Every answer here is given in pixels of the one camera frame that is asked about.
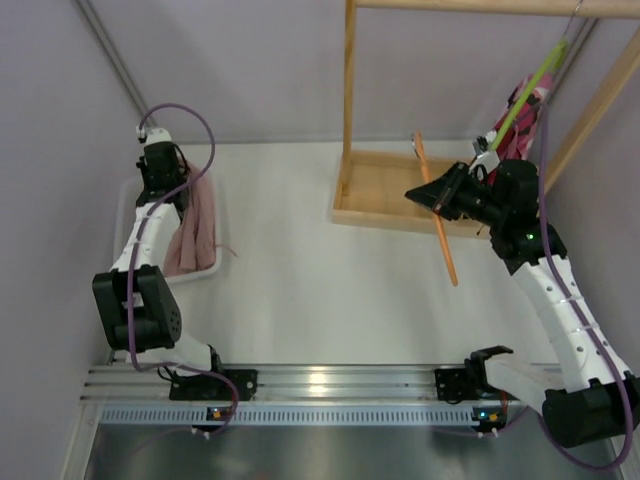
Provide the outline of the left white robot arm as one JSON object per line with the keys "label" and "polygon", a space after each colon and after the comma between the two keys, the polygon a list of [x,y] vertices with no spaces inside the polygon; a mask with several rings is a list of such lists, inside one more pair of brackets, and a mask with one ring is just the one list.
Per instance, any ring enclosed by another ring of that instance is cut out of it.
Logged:
{"label": "left white robot arm", "polygon": [[179,153],[170,140],[145,143],[137,163],[144,189],[132,233],[111,270],[94,277],[92,291],[109,346],[126,351],[136,371],[163,370],[178,385],[233,389],[215,349],[182,332],[161,268],[173,235],[185,225],[189,179]]}

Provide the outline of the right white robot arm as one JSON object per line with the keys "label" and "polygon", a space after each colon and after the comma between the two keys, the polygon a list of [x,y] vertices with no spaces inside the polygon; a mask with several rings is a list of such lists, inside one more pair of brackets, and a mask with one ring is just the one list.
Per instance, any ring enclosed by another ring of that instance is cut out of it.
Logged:
{"label": "right white robot arm", "polygon": [[490,244],[529,299],[559,370],[544,371],[512,349],[476,350],[465,366],[479,392],[503,391],[538,413],[551,438],[572,448],[623,435],[639,425],[639,379],[615,353],[576,285],[568,252],[539,215],[539,176],[528,161],[482,168],[457,162],[406,199],[446,220],[468,217],[489,229]]}

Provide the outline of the orange clothes hanger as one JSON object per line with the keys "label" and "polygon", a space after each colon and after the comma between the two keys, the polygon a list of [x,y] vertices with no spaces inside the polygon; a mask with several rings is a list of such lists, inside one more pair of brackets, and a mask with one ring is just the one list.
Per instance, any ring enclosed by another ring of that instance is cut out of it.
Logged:
{"label": "orange clothes hanger", "polygon": [[[423,139],[422,139],[422,134],[419,130],[416,130],[412,135],[411,135],[411,142],[412,142],[412,146],[413,146],[413,150],[414,153],[419,161],[419,166],[420,166],[420,171],[421,171],[421,175],[422,175],[422,179],[424,180],[424,182],[426,184],[430,183],[432,181],[432,176],[431,176],[431,171],[430,171],[430,167],[429,167],[429,162],[425,153],[425,149],[424,149],[424,144],[423,144]],[[446,265],[446,269],[447,272],[449,274],[449,279],[451,281],[451,284],[454,287],[457,287],[459,285],[459,280],[458,280],[458,276],[457,276],[457,272],[455,269],[455,265],[453,262],[453,258],[451,255],[451,251],[450,251],[450,247],[449,247],[449,243],[448,243],[448,239],[446,236],[446,231],[444,228],[444,224],[443,224],[443,220],[441,218],[441,216],[439,215],[439,210],[438,210],[439,206],[436,205],[434,207],[434,210],[432,211],[432,216],[433,216],[433,222],[434,225],[436,227],[436,234],[438,236],[438,240],[439,240],[439,244],[441,247],[441,252],[443,255],[443,259]]]}

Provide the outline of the pink trousers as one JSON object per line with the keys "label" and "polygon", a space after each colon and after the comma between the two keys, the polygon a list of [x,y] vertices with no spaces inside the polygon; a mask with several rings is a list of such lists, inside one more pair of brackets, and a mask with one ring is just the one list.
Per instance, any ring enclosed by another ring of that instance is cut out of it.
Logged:
{"label": "pink trousers", "polygon": [[163,273],[169,276],[209,268],[215,261],[218,244],[236,255],[217,236],[215,189],[208,175],[204,174],[188,190],[187,208],[165,256]]}

